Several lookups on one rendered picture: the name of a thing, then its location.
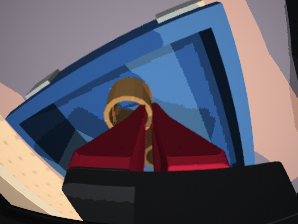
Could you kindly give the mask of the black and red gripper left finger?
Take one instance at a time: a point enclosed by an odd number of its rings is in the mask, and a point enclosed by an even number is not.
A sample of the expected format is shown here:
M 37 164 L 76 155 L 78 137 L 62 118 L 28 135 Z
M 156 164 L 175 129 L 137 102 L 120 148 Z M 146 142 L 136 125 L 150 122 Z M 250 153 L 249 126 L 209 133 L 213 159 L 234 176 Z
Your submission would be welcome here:
M 81 166 L 144 171 L 145 147 L 146 105 L 140 104 L 129 117 L 75 150 L 68 169 Z

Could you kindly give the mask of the bronze bushing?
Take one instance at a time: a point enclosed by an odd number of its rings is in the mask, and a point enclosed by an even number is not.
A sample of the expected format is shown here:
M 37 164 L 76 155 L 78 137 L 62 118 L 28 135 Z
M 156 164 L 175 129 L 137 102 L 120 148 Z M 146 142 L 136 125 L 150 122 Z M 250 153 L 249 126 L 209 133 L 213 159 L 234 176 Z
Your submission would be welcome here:
M 123 78 L 114 83 L 108 95 L 104 110 L 104 119 L 109 128 L 117 125 L 134 110 L 125 110 L 116 103 L 134 101 L 146 105 L 146 130 L 152 124 L 152 93 L 149 86 L 137 78 Z
M 150 166 L 150 167 L 153 167 L 152 124 L 146 130 L 145 164 L 148 165 L 148 166 Z

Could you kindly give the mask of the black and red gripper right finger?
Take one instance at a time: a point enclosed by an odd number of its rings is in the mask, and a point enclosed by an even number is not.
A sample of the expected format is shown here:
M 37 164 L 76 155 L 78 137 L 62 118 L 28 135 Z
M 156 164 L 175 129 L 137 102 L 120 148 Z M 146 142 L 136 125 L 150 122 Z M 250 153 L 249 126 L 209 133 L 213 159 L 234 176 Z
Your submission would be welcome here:
M 224 150 L 172 119 L 157 103 L 152 103 L 152 149 L 154 171 L 230 167 Z

